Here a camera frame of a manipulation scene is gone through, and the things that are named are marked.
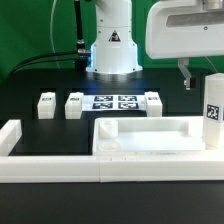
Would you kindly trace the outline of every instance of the white robot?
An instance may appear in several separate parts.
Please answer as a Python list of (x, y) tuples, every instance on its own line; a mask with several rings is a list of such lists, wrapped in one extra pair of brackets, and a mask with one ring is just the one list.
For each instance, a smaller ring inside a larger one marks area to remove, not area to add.
[(97, 39), (88, 73), (103, 80), (125, 80), (142, 70), (132, 40), (132, 1), (96, 0)]
[(152, 59), (178, 58), (190, 89), (189, 57), (224, 54), (223, 0), (159, 1), (149, 11), (146, 53)]

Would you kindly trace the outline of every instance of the green backdrop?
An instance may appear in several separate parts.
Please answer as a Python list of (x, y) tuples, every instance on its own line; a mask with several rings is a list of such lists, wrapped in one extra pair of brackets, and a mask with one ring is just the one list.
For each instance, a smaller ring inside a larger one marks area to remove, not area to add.
[[(132, 0), (133, 39), (139, 45), (140, 64), (150, 67), (176, 67), (177, 60), (151, 60), (145, 53), (145, 26), (154, 0)], [(0, 0), (0, 82), (22, 60), (52, 52), (50, 18), (53, 0)], [(95, 1), (81, 0), (84, 38), (88, 47), (96, 38)], [(54, 43), (56, 52), (76, 48), (76, 28), (73, 0), (58, 0), (54, 17)], [(219, 72), (224, 72), (224, 58), (211, 57)], [(211, 68), (204, 58), (191, 59), (192, 67)], [(38, 67), (56, 67), (56, 64)], [(60, 67), (72, 67), (71, 62)]]

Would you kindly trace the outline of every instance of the white block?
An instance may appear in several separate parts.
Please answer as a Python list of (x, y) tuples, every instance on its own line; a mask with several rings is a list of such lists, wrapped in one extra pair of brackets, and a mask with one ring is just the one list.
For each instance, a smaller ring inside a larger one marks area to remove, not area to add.
[(37, 105), (39, 119), (53, 119), (56, 107), (55, 93), (42, 93)]
[(145, 102), (148, 117), (162, 117), (163, 105), (157, 92), (146, 92)]
[(224, 74), (206, 77), (203, 142), (208, 148), (224, 150)]
[(66, 119), (80, 119), (82, 115), (82, 112), (67, 112), (65, 113)]
[(66, 119), (80, 119), (82, 115), (83, 93), (71, 93), (65, 104)]
[(8, 156), (22, 136), (20, 120), (10, 120), (0, 130), (0, 156)]

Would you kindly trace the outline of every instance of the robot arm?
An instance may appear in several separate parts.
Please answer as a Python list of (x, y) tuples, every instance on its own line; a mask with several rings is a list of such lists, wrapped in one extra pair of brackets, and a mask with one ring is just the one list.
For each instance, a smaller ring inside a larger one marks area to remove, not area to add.
[(224, 54), (222, 0), (167, 0), (148, 14), (146, 53), (153, 59), (178, 58), (190, 88), (189, 57)]

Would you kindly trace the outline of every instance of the white box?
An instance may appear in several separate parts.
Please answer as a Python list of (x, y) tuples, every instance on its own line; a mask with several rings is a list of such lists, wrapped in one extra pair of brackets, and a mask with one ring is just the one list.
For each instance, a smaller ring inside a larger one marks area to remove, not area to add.
[(53, 119), (56, 108), (55, 93), (42, 93), (37, 105), (39, 119)]
[(145, 102), (147, 117), (162, 117), (163, 105), (157, 92), (146, 92)]
[(0, 130), (0, 156), (8, 156), (21, 136), (20, 120), (9, 120)]
[(66, 119), (80, 119), (82, 115), (83, 93), (71, 93), (65, 104)]
[(224, 74), (206, 77), (203, 123), (203, 142), (224, 150)]

